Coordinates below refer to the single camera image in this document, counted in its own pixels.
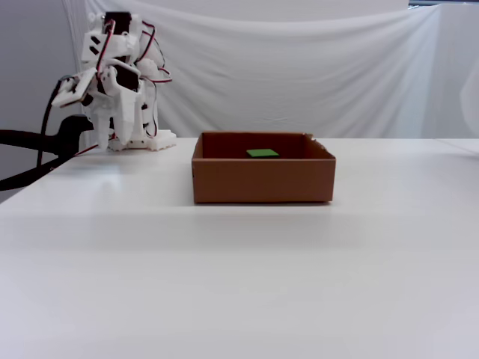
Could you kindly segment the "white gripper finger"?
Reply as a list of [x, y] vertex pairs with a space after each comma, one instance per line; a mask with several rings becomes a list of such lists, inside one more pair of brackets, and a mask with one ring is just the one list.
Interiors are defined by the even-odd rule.
[[99, 105], [91, 111], [91, 120], [97, 137], [97, 144], [101, 150], [105, 150], [109, 144], [109, 129], [112, 107]]
[[115, 101], [113, 122], [119, 142], [127, 145], [131, 141], [140, 141], [144, 137], [141, 109], [144, 103], [143, 93], [119, 87], [115, 89], [113, 98]]

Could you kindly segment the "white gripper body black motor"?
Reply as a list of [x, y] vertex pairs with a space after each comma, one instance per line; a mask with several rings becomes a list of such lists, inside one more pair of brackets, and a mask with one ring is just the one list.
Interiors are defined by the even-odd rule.
[[134, 109], [140, 95], [140, 72], [130, 65], [107, 64], [101, 70], [95, 66], [91, 82], [91, 109]]

